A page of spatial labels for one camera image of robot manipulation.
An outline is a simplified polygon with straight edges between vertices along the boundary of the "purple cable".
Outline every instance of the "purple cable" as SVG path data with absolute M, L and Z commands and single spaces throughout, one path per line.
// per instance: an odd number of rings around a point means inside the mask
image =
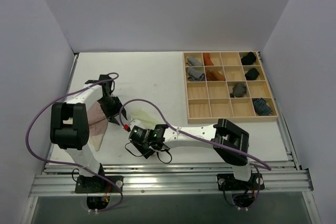
M 254 198 L 253 202 L 251 203 L 251 205 L 249 205 L 249 206 L 246 207 L 246 208 L 251 208 L 251 207 L 256 203 L 257 198 L 258 198 L 259 193 L 260 193 L 260 179 L 261 179 L 261 177 L 260 177 L 260 172 L 259 172 L 259 169 L 258 169 L 258 167 L 260 167 L 260 166 L 259 166 L 259 165 L 256 165 L 256 164 L 251 164 L 251 165 L 253 165 L 253 166 L 255 167 L 255 169 L 257 170 L 257 173 L 258 173 L 258 189 L 257 189 L 256 197 Z M 232 201 L 233 201 L 233 203 L 235 203 L 235 198 L 236 198 L 236 197 L 243 196 L 243 195 L 245 195 L 245 194 L 236 194 L 235 196 L 233 196 L 233 197 L 232 197 Z
M 132 100 L 129 100 L 129 101 L 127 101 L 126 103 L 124 103 L 124 105 L 120 108 L 120 111 L 119 111 L 119 121 L 120 121 L 120 123 L 121 123 L 122 126 L 124 126 L 124 123 L 122 122 L 121 111 L 123 110 L 123 108 L 124 108 L 127 104 L 129 104 L 130 102 L 135 102 L 135 101 L 146 102 L 146 103 L 152 105 L 154 108 L 156 108 L 156 110 L 157 110 L 158 113 L 160 114 L 161 118 L 162 118 L 163 121 L 168 125 L 168 127 L 171 128 L 172 130 L 176 131 L 176 128 L 174 128 L 174 127 L 173 127 L 173 126 L 166 120 L 166 118 L 165 118 L 164 115 L 162 114 L 161 110 L 160 110 L 154 103 L 152 103 L 152 102 L 150 102 L 150 101 L 148 101 L 148 100 L 145 100 L 145 99 L 132 99 Z M 211 142 L 211 141 L 209 141 L 209 140 L 205 140 L 205 139 L 203 139 L 203 138 L 194 136 L 194 135 L 192 135 L 192 134 L 190 134 L 190 133 L 187 133 L 187 132 L 185 132 L 185 131 L 178 131 L 178 132 L 180 132 L 180 133 L 182 133 L 182 134 L 184 134 L 184 135 L 186 135 L 186 136 L 188 136 L 188 137 L 191 137 L 191 138 L 193 138 L 193 139 L 199 140 L 199 141 L 201 141 L 201 142 L 204 142 L 204 143 L 207 143 L 207 144 L 212 144 L 212 145 L 217 146 L 217 147 L 219 147 L 219 148 L 226 149 L 226 150 L 228 150 L 228 151 L 232 151 L 232 152 L 238 153 L 238 154 L 240 154 L 241 156 L 249 157 L 249 158 L 251 158 L 251 159 L 257 161 L 258 163 L 262 164 L 263 166 L 258 165 L 258 167 L 260 167 L 260 168 L 263 168 L 263 169 L 266 169 L 266 170 L 271 170 L 271 169 L 272 169 L 272 168 L 271 168 L 268 164 L 266 164 L 264 161 L 258 159 L 258 158 L 255 157 L 255 156 L 252 156 L 251 154 L 248 154 L 248 153 L 246 153 L 246 152 L 242 152 L 242 151 L 240 151 L 240 150 L 236 150 L 236 149 L 234 149 L 234 148 L 225 146 L 225 145 L 223 145 L 223 144 L 218 144 L 218 143 L 215 143 L 215 142 Z
M 57 102 L 58 100 L 61 100 L 61 99 L 65 98 L 65 97 L 69 97 L 69 96 L 71 96 L 71 95 L 74 95 L 74 94 L 78 94 L 78 93 L 84 92 L 84 91 L 86 91 L 86 90 L 92 88 L 93 86 L 99 85 L 99 84 L 101 84 L 101 83 L 105 83 L 105 82 L 113 81 L 113 80 L 115 80 L 115 79 L 117 79 L 117 78 L 119 77 L 119 74 L 118 74 L 118 73 L 114 73 L 114 72 L 112 72 L 112 73 L 108 73 L 107 75 L 110 75 L 110 74 L 116 74 L 117 76 L 116 76 L 115 78 L 111 78 L 111 79 L 108 79 L 108 80 L 97 81 L 96 83 L 94 83 L 94 84 L 92 84 L 92 85 L 90 85 L 90 86 L 88 86 L 88 87 L 86 87 L 86 88 L 77 90 L 77 91 L 72 92 L 72 93 L 68 93 L 68 94 L 62 95 L 62 96 L 60 96 L 60 97 L 58 97 L 58 98 L 52 100 L 51 102 L 49 102 L 47 105 L 45 105 L 45 106 L 44 106 L 44 107 L 43 107 L 43 108 L 36 114 L 36 116 L 33 118 L 33 120 L 31 121 L 31 123 L 29 124 L 28 129 L 27 129 L 27 132 L 26 132 L 26 147 L 27 147 L 29 153 L 32 154 L 32 156 L 35 157 L 36 159 L 41 160 L 41 161 L 46 162 L 46 163 L 53 163 L 53 164 L 60 164 L 60 165 L 72 165 L 72 166 L 80 167 L 80 168 L 86 170 L 87 172 L 89 172 L 89 173 L 91 173 L 91 174 L 93 174 L 93 175 L 95 175 L 95 176 L 97 176 L 97 177 L 99 177 L 99 178 L 105 180 L 106 182 L 108 182 L 109 184 L 111 184 L 113 187 L 115 187 L 115 188 L 119 191 L 119 193 L 120 193 L 120 200 L 119 200 L 117 203 L 115 203 L 114 205 L 109 206 L 109 207 L 107 207 L 107 208 L 105 208 L 105 209 L 98 210 L 98 211 L 106 211 L 106 210 L 110 210 L 110 209 L 116 207 L 117 205 L 119 205 L 119 204 L 122 202 L 122 200 L 123 200 L 123 194 L 122 194 L 122 191 L 120 190 L 120 188 L 119 188 L 115 183 L 113 183 L 111 180 L 109 180 L 108 178 L 105 178 L 105 177 L 103 177 L 103 176 L 101 176 L 101 175 L 99 175 L 99 174 L 97 174 L 97 173 L 91 171 L 90 169 L 88 169 L 88 168 L 86 168 L 86 167 L 83 167 L 83 166 L 80 165 L 80 164 L 77 164 L 77 163 L 71 163 L 71 162 L 53 161 L 53 160 L 49 160 L 49 159 L 46 159 L 46 158 L 43 158 L 43 157 L 38 156 L 35 152 L 33 152 L 33 150 L 32 150 L 31 147 L 30 147 L 30 144 L 29 144 L 29 134 L 30 134 L 30 131 L 31 131 L 31 129 L 32 129 L 33 125 L 34 125 L 34 123 L 35 123 L 36 120 L 39 118 L 39 116 L 40 116 L 40 115 L 41 115 L 47 108 L 49 108 L 51 105 L 53 105 L 55 102 Z

